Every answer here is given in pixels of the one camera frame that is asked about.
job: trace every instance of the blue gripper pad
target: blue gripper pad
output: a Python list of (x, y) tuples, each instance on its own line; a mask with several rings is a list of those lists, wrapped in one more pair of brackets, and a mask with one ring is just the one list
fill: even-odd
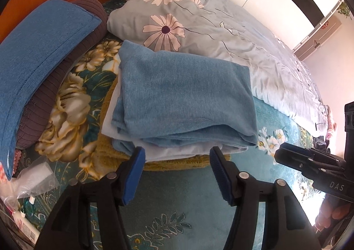
[(138, 148), (140, 150), (134, 159), (133, 165), (130, 169), (127, 178), (125, 179), (124, 194), (122, 197), (124, 205), (127, 205), (134, 198), (135, 191), (138, 187), (139, 180), (145, 164), (145, 149), (142, 147)]
[(222, 198), (224, 198), (224, 200), (226, 200), (231, 205), (232, 201), (234, 200), (232, 195), (232, 183), (231, 183), (230, 176), (227, 174), (227, 171), (221, 161), (222, 158), (219, 157), (219, 155), (215, 152), (213, 148), (210, 149), (210, 153), (209, 153), (210, 165), (214, 172), (216, 182), (219, 185)]

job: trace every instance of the hand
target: hand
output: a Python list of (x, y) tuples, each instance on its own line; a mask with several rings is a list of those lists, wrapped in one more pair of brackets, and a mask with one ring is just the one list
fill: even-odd
[(335, 220), (340, 220), (348, 215), (350, 211), (351, 203), (348, 202), (347, 204), (334, 208), (331, 204), (331, 201), (333, 200), (332, 198), (333, 197), (330, 199), (330, 195), (326, 194), (320, 207), (320, 213), (316, 217), (315, 227), (319, 231), (330, 227), (331, 217)]

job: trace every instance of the finger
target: finger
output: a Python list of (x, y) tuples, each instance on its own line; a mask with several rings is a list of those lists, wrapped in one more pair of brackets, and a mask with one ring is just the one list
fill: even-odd
[(318, 231), (322, 231), (324, 227), (318, 223), (318, 217), (315, 219), (315, 227), (317, 228)]
[(333, 211), (333, 214), (332, 214), (333, 219), (340, 220), (340, 219), (346, 217), (346, 215), (348, 215), (348, 213), (350, 211), (350, 206), (351, 206), (351, 203), (337, 207)]
[(323, 217), (329, 218), (332, 215), (332, 212), (333, 212), (333, 207), (328, 201), (328, 199), (325, 198), (320, 207), (320, 213), (323, 215)]
[(321, 215), (321, 213), (317, 216), (317, 221), (318, 224), (325, 228), (328, 228), (331, 225), (331, 219)]

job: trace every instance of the plastic bag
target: plastic bag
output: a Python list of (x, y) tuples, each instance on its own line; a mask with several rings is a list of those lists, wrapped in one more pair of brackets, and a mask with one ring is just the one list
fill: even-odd
[(0, 183), (0, 198), (14, 212), (18, 210), (17, 199), (34, 197), (58, 186), (59, 182), (48, 164), (48, 158), (41, 156), (23, 169), (17, 178)]

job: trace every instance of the brown knit pillow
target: brown knit pillow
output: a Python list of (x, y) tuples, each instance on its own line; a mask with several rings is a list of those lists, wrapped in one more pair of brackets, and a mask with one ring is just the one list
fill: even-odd
[(17, 131), (16, 148), (30, 147), (39, 139), (47, 126), (57, 92), (64, 78), (77, 59), (100, 42), (107, 33), (108, 17), (98, 0), (75, 0), (72, 3), (96, 15), (102, 22), (53, 70), (24, 107)]

